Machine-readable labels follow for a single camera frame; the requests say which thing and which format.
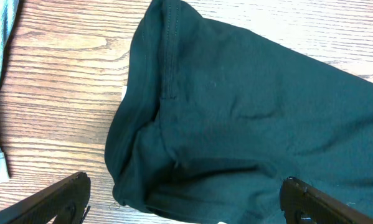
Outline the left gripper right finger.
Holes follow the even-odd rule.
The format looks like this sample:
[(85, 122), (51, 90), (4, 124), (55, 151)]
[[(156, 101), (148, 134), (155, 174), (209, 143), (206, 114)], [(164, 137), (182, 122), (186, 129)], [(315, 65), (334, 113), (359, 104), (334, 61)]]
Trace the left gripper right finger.
[(373, 219), (296, 177), (280, 189), (280, 209), (287, 224), (373, 224)]

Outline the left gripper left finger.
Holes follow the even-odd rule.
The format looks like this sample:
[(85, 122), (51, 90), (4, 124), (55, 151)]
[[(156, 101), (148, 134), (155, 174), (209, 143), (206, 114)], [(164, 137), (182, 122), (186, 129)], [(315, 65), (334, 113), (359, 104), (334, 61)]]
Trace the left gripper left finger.
[(0, 211), (0, 223), (82, 224), (90, 206), (91, 180), (76, 172)]

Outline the black t-shirt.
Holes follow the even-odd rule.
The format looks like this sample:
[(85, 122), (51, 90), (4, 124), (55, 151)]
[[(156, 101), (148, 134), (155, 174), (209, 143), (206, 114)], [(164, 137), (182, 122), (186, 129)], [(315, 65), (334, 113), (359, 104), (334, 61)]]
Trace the black t-shirt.
[(193, 223), (283, 223), (289, 176), (373, 218), (373, 83), (153, 1), (105, 163), (113, 197)]

